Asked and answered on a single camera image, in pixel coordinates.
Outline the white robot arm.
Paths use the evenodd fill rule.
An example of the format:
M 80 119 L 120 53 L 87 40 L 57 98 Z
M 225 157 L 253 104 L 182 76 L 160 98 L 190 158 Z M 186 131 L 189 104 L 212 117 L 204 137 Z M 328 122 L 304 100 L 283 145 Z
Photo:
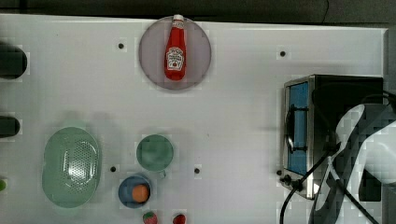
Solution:
M 360 197 L 363 174 L 395 186 L 395 110 L 391 105 L 357 105 L 336 126 L 336 152 L 310 212 L 309 224 L 379 224 Z

